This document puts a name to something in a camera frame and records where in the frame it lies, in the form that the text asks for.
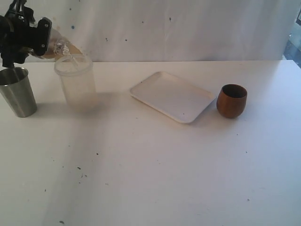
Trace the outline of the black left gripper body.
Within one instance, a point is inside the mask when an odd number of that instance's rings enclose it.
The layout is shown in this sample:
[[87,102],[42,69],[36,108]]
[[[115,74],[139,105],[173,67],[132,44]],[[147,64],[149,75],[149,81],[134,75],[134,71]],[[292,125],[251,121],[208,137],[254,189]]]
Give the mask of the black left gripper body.
[[18,19],[0,17],[0,57],[2,66],[14,68],[34,52],[34,28]]

